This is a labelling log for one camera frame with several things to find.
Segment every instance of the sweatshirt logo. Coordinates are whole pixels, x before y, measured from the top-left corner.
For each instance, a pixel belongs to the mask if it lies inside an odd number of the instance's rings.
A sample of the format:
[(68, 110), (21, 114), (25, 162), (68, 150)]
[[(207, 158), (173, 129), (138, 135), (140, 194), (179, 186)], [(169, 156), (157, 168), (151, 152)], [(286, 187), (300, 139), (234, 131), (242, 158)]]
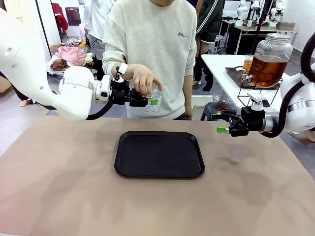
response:
[(185, 38), (186, 37), (182, 32), (178, 32), (177, 35), (179, 38)]

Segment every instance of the black tray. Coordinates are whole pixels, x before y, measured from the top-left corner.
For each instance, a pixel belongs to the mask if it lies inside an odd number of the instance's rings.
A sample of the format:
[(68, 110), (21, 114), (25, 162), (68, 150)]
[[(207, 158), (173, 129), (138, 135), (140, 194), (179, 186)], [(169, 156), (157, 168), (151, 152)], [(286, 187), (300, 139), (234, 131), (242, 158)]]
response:
[(120, 137), (115, 170), (125, 177), (196, 178), (205, 166), (192, 134), (129, 131)]
[[(236, 67), (226, 67), (227, 74), (231, 77), (231, 79), (238, 85), (238, 87), (242, 87), (243, 89), (254, 89), (254, 85), (249, 85), (247, 83), (242, 82), (242, 70), (237, 70), (238, 68), (243, 68), (242, 66)], [(280, 83), (270, 87), (270, 88), (259, 88), (259, 90), (277, 90), (280, 86)]]

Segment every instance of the gray pants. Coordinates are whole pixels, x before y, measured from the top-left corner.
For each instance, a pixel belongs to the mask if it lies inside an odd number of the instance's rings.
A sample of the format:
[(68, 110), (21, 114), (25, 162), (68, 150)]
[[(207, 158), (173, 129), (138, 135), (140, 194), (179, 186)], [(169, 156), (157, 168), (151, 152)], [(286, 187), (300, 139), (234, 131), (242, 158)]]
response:
[(90, 45), (92, 48), (93, 57), (98, 60), (103, 59), (103, 53), (105, 52), (105, 45), (102, 43), (102, 40), (95, 38), (89, 34)]

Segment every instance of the metal lid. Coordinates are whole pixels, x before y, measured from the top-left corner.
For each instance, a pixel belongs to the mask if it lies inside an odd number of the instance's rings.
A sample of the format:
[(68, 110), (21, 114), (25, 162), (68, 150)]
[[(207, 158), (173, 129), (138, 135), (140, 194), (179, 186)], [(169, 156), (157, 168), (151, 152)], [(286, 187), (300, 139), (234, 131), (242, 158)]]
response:
[(290, 41), (291, 36), (281, 33), (269, 33), (267, 34), (266, 39), (272, 39), (276, 41)]

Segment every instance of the gray sweatshirt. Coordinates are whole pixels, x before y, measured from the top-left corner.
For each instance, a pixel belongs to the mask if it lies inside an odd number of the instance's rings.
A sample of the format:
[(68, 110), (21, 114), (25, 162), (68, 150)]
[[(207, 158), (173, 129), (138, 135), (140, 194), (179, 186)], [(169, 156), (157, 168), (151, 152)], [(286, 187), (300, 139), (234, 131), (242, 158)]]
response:
[[(148, 67), (165, 88), (159, 114), (153, 118), (177, 118), (185, 112), (184, 77), (193, 74), (196, 25), (196, 10), (186, 0), (168, 7), (150, 0), (118, 0), (105, 22), (105, 74), (111, 75), (117, 62)], [(146, 108), (126, 108), (129, 118), (150, 118)]]

